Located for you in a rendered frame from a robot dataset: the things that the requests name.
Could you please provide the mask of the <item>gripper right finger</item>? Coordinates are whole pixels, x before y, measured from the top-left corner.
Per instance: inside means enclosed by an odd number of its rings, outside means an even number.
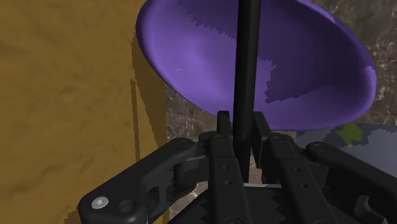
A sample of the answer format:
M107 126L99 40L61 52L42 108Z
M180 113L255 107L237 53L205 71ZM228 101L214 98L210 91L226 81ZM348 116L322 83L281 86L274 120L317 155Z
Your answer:
M397 224L397 178L322 142L302 149L272 133L261 112L253 114L251 146L264 183L280 183L292 224L360 223L372 214Z

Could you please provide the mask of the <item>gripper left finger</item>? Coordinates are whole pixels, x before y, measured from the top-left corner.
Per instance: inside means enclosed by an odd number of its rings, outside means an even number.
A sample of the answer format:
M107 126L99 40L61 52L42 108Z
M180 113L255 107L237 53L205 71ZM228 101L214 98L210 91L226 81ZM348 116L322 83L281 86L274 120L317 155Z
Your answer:
M252 224L228 112L199 142L179 137L86 194L81 224L153 224L199 181L209 183L211 224Z

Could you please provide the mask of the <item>black stick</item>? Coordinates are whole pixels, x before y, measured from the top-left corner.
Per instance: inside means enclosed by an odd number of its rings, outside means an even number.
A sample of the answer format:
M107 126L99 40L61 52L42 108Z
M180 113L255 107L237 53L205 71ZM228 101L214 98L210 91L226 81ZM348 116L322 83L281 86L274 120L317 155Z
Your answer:
M233 99L233 149L243 182L249 181L251 129L261 0L239 0Z

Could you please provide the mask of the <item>grey thing with green patch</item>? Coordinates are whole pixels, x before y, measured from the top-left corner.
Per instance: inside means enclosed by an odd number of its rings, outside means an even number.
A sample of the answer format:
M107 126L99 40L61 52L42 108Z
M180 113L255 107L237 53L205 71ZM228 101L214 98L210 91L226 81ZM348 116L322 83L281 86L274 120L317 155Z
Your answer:
M347 123L342 126L300 131L302 148L315 141L328 143L397 178L397 126Z

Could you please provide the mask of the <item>purple bowl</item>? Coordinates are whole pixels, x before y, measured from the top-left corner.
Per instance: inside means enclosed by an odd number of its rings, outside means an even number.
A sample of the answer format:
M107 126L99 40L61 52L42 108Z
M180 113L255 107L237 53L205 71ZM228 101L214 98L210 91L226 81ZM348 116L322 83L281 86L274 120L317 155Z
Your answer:
M147 0L137 40L157 74L216 114L233 109L238 0ZM254 108L274 130L325 129L372 104L372 57L310 0L261 0Z

